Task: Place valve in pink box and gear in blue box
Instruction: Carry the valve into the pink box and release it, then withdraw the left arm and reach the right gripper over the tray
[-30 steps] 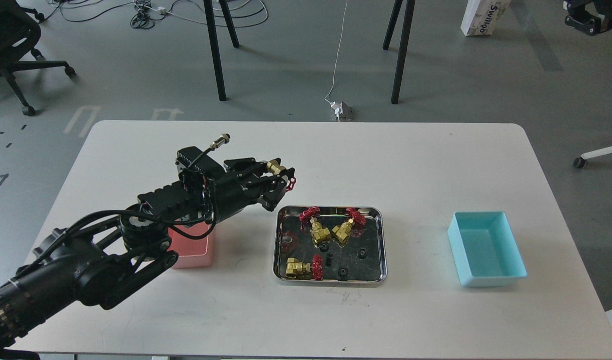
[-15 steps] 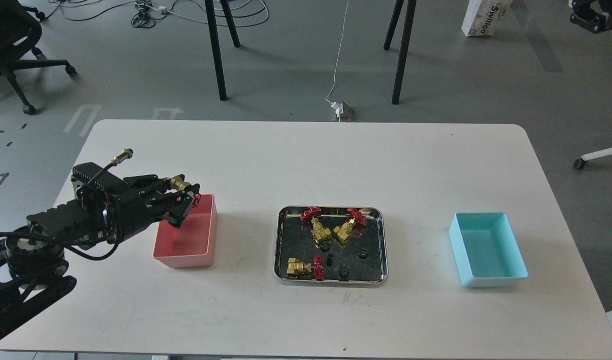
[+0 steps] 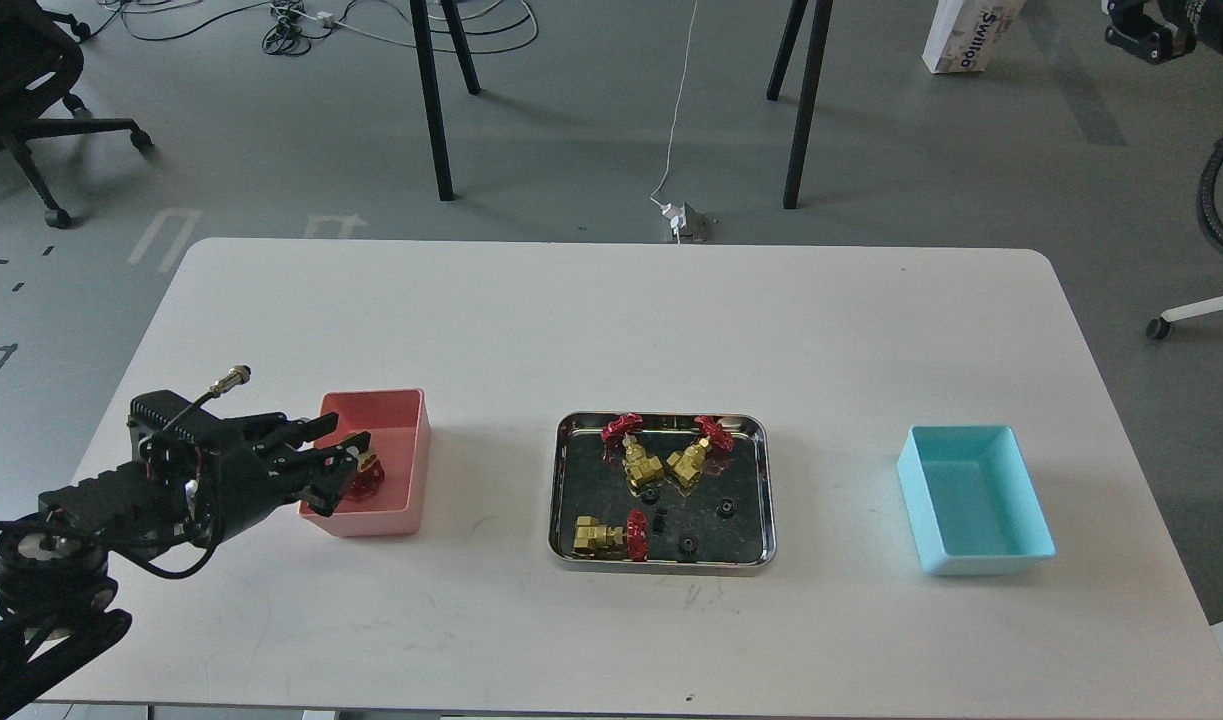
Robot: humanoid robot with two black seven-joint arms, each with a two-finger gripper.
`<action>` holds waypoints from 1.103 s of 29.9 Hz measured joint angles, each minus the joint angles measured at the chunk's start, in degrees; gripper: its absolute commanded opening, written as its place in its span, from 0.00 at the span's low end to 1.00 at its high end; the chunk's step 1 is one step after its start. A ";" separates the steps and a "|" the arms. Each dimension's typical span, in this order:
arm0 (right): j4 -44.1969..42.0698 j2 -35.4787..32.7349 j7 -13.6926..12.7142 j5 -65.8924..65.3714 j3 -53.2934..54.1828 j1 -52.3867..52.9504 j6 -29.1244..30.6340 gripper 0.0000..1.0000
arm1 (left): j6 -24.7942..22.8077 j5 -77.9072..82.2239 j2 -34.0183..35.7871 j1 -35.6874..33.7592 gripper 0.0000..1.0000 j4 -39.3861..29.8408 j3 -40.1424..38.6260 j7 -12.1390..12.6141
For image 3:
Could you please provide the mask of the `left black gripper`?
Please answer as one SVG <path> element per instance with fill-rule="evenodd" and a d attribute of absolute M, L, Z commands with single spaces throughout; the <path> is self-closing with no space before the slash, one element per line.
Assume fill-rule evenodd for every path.
<path fill-rule="evenodd" d="M 146 392 L 130 403 L 128 428 L 135 458 L 148 462 L 150 479 L 166 488 L 172 523 L 194 546 L 227 542 L 297 498 L 329 518 L 371 451 L 369 430 L 300 451 L 335 432 L 338 413 L 219 418 L 194 410 L 179 421 L 186 406 L 168 389 Z"/>

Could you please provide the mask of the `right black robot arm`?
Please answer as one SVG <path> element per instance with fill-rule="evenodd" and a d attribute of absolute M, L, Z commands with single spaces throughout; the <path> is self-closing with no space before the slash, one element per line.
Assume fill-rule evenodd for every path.
<path fill-rule="evenodd" d="M 1223 57 L 1223 1 L 1099 1 L 1106 44 L 1159 67 L 1199 46 Z M 1203 242 L 1223 255 L 1223 131 L 1196 167 L 1192 214 Z"/>

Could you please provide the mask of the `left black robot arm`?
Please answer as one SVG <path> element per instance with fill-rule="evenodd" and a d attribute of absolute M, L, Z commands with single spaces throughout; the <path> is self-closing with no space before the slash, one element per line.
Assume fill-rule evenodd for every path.
<path fill-rule="evenodd" d="M 335 512 L 371 452 L 368 432 L 333 438 L 338 421 L 219 418 L 169 389 L 135 397 L 127 462 L 0 521 L 0 719 L 126 637 L 113 556 L 185 579 L 279 507 Z"/>

